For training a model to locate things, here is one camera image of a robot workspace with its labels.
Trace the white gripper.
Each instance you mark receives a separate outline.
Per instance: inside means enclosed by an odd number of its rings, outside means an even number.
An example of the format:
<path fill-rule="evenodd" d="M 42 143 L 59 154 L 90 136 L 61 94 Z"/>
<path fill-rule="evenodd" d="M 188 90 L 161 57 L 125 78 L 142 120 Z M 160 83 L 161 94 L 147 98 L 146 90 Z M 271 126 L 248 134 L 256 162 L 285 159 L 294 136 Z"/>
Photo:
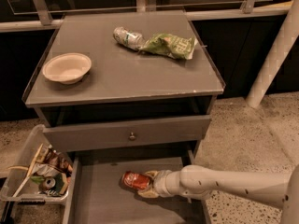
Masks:
<path fill-rule="evenodd" d="M 147 199 L 173 197 L 180 194 L 180 171 L 147 171 L 147 176 L 154 178 L 153 187 L 141 189 L 137 193 Z"/>

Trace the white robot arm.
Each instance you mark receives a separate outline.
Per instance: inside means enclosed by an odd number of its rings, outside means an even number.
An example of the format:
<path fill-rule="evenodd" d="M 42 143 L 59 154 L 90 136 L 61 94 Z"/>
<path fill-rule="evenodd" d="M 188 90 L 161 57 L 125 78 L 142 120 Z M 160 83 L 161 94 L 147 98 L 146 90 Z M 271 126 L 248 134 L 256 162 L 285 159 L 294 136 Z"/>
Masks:
<path fill-rule="evenodd" d="M 282 210 L 279 224 L 299 224 L 299 166 L 287 174 L 215 171 L 188 165 L 180 171 L 154 172 L 153 183 L 138 194 L 203 200 L 212 190 L 276 207 Z"/>

